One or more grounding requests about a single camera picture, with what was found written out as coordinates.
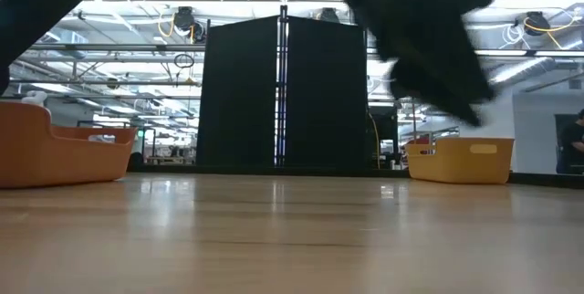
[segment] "person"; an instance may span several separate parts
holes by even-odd
[[[562,130],[559,135],[558,174],[582,174],[584,165],[584,110],[578,120]]]

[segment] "wooden floor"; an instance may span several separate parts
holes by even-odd
[[[584,194],[158,174],[0,191],[0,293],[584,293]]]

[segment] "yellow bin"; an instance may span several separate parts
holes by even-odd
[[[407,144],[410,176],[450,184],[505,184],[514,139],[444,138],[436,145]]]

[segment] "plastic storage bin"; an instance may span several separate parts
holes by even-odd
[[[435,146],[407,144],[410,176],[451,184],[505,184],[509,179],[514,141],[444,138]]]
[[[135,128],[51,126],[48,111],[24,103],[0,103],[0,188],[108,182],[126,173]],[[115,142],[91,142],[108,134]]]

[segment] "black cloth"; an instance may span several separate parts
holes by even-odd
[[[581,173],[574,166],[584,165],[584,152],[574,148],[574,142],[584,142],[584,126],[577,123],[571,123],[559,135],[558,173]]]

